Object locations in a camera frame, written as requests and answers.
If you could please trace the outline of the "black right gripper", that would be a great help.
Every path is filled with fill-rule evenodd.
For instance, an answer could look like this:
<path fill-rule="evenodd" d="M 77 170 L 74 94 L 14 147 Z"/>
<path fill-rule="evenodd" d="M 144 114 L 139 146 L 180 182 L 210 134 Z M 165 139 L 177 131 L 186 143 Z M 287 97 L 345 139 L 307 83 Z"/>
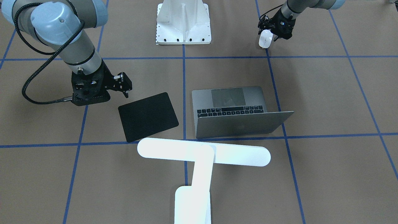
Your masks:
<path fill-rule="evenodd" d="M 132 81 L 127 74 L 121 72 L 116 76 L 112 75 L 104 61 L 89 75 L 82 70 L 73 72 L 71 83 L 73 89 L 71 102 L 76 106 L 107 102 L 110 100 L 108 90 L 122 92 L 125 98 L 128 98 L 128 93 L 132 90 Z"/>

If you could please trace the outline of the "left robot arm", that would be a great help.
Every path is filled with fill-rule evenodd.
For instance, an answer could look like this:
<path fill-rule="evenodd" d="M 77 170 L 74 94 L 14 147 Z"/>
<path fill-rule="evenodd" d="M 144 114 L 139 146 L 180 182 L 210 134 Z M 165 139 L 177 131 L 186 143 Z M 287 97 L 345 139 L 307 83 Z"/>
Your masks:
<path fill-rule="evenodd" d="M 259 17 L 259 45 L 268 48 L 271 41 L 290 39 L 297 17 L 307 8 L 339 9 L 344 0 L 286 0 Z"/>

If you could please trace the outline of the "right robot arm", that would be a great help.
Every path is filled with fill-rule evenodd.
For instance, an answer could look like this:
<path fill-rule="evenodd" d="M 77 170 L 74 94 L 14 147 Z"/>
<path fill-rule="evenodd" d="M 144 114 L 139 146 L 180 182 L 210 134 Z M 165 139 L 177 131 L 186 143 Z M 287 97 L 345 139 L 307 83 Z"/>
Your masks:
<path fill-rule="evenodd" d="M 128 98 L 132 90 L 129 77 L 112 75 L 91 39 L 87 28 L 104 26 L 108 8 L 101 0 L 2 0 L 1 12 L 14 25 L 16 33 L 29 48 L 49 59 L 24 83 L 23 97 L 37 105 L 72 102 L 76 106 L 110 100 L 108 90 Z M 51 101 L 31 99 L 26 91 L 31 81 L 56 57 L 71 70 L 71 96 Z"/>

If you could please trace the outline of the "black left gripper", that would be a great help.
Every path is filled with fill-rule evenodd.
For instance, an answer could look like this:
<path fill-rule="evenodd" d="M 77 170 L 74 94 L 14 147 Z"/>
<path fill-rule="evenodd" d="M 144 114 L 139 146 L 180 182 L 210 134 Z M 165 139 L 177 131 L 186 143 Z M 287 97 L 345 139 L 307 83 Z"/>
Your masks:
<path fill-rule="evenodd" d="M 269 18 L 267 16 L 267 13 L 275 9 L 278 9 L 277 13 L 272 18 Z M 294 28 L 293 17 L 293 14 L 285 17 L 281 9 L 279 7 L 275 7 L 259 17 L 258 34 L 260 35 L 264 30 L 270 30 L 272 34 L 275 34 L 275 38 L 273 39 L 274 42 L 276 42 L 280 38 L 288 40 L 292 37 L 292 31 Z"/>

